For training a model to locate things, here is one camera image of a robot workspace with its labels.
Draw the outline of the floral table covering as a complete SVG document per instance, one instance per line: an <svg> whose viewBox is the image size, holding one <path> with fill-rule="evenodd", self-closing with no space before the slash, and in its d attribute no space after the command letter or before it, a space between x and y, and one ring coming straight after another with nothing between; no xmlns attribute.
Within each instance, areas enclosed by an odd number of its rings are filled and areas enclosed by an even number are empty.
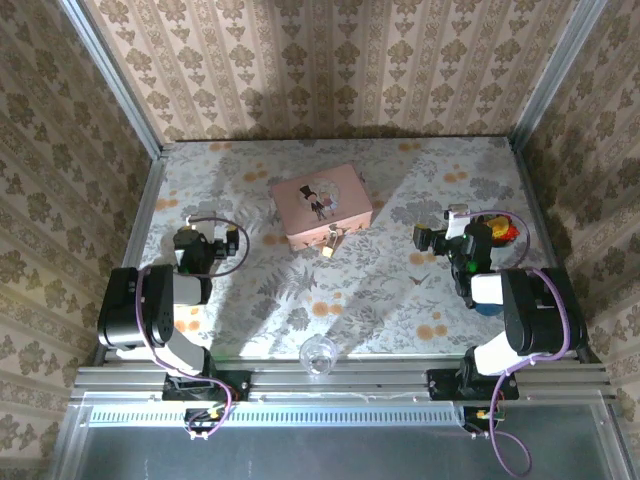
<svg viewBox="0 0 640 480"><path fill-rule="evenodd" d="M419 252L412 230L444 226L444 210L506 210L533 228L523 183L501 137L188 142L168 148L143 264L173 260L188 214L215 211L249 233L222 264L208 304L180 309L177 328L217 359L294 358L320 334L343 355L461 354L501 332L456 295L448 261ZM293 251L271 187L351 164L373 206L372 224L331 258Z"/></svg>

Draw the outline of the pink box with cartoon couple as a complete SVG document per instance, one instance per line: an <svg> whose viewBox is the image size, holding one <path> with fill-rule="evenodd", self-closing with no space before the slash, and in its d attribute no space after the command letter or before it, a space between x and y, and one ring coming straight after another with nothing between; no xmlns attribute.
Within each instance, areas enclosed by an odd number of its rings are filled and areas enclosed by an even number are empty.
<svg viewBox="0 0 640 480"><path fill-rule="evenodd" d="M293 251L334 250L340 238L371 225L373 206L351 164L280 182L271 193Z"/></svg>

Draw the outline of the clear glass cup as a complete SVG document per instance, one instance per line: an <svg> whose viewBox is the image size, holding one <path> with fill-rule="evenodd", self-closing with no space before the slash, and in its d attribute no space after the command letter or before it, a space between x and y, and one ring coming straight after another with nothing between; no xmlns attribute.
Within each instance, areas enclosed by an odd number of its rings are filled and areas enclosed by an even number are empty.
<svg viewBox="0 0 640 480"><path fill-rule="evenodd" d="M304 369L313 376L328 375L338 358L338 348L329 338L316 334L300 347L299 361Z"/></svg>

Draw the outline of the grey metal panel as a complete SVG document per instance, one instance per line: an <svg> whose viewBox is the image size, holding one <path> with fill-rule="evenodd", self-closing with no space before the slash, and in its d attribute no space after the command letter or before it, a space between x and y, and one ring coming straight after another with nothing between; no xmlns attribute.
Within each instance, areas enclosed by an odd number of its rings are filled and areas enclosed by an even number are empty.
<svg viewBox="0 0 640 480"><path fill-rule="evenodd" d="M45 480L640 480L614 408L502 403L484 435L459 426L91 427L73 407Z"/></svg>

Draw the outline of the aluminium side rail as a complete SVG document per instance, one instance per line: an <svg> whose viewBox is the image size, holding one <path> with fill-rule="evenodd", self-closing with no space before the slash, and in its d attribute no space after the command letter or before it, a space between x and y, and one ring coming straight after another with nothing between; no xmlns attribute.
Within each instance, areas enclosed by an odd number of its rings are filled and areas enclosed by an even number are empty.
<svg viewBox="0 0 640 480"><path fill-rule="evenodd" d="M131 350L143 345L140 328L136 325L136 285L140 274L142 254L163 181L166 161L162 158L151 164L124 259L111 270L97 320L98 347L94 366L104 363L108 350Z"/></svg>
<svg viewBox="0 0 640 480"><path fill-rule="evenodd" d="M602 364L598 356L593 352L589 345L589 336L586 329L585 317L571 285L568 272L561 259L558 258L549 230L546 225L546 216L541 208L540 202L536 196L535 186L529 173L529 169L524 160L523 154L512 148L515 162L519 170L520 178L523 183L525 197L527 199L529 209L533 217L536 235L539 240L540 249L543 251L544 268L546 273L551 274L553 281L559 280L558 290L564 302L568 303L568 312L577 317L578 323L582 328L582 344L577 347L576 359L581 364Z"/></svg>

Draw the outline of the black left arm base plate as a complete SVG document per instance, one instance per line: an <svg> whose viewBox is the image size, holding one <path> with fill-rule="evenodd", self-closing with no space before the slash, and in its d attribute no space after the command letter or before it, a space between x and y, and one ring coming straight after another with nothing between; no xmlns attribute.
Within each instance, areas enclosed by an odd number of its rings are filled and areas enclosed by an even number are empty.
<svg viewBox="0 0 640 480"><path fill-rule="evenodd" d="M217 379L226 384L233 401L246 401L251 387L251 372L248 370L218 370ZM209 401L225 402L223 388L212 381L193 380L166 375L163 401Z"/></svg>

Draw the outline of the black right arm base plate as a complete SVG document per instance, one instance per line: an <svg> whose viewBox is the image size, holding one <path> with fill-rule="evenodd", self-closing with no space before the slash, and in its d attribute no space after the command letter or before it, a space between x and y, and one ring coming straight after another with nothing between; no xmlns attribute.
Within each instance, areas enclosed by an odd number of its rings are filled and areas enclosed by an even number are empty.
<svg viewBox="0 0 640 480"><path fill-rule="evenodd" d="M456 369L429 369L426 382L434 401L489 401L498 376L463 373Z"/></svg>

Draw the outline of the wide aluminium base rail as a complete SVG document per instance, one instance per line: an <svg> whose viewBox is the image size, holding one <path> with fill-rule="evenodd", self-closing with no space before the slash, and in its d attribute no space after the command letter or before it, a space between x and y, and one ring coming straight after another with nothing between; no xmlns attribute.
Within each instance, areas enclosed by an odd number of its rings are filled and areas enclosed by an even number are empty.
<svg viewBox="0 0 640 480"><path fill-rule="evenodd" d="M299 360L231 359L219 361L221 370L251 372L252 403L400 405L429 400L427 372L455 369L453 356L356 357L339 360L333 370L318 378L309 375ZM118 361L113 355L98 367L82 367L71 399L79 401L144 402L161 399L164 371L148 362ZM543 362L516 373L520 400L526 404L581 404L613 401L617 388L601 364L581 364L567 358Z"/></svg>

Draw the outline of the aluminium corner post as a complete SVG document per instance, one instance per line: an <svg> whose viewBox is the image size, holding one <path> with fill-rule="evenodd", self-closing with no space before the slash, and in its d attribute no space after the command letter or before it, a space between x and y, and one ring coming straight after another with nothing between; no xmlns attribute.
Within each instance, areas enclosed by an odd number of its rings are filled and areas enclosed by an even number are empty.
<svg viewBox="0 0 640 480"><path fill-rule="evenodd" d="M162 142L155 134L129 81L126 79L123 69L119 66L89 8L85 5L84 0L59 1L151 161L155 162L161 156Z"/></svg>
<svg viewBox="0 0 640 480"><path fill-rule="evenodd" d="M515 153L521 152L526 146L605 10L607 2L608 0L578 0L553 54L509 135L509 142Z"/></svg>

